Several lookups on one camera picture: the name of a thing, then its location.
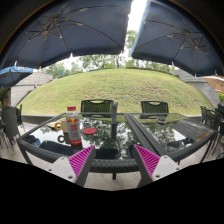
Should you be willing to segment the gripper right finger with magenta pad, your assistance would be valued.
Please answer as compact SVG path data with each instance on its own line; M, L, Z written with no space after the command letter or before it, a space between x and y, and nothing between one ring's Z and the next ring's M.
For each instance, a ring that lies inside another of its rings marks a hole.
M139 145L134 146L133 155L141 174L138 187L146 186L181 170L181 167L168 155L159 156Z

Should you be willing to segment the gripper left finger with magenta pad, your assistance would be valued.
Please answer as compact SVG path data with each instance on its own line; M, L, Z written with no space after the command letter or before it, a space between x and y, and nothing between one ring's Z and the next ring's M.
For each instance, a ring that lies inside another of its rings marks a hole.
M83 187L95 156L96 149L92 145L69 157L58 158L48 172Z

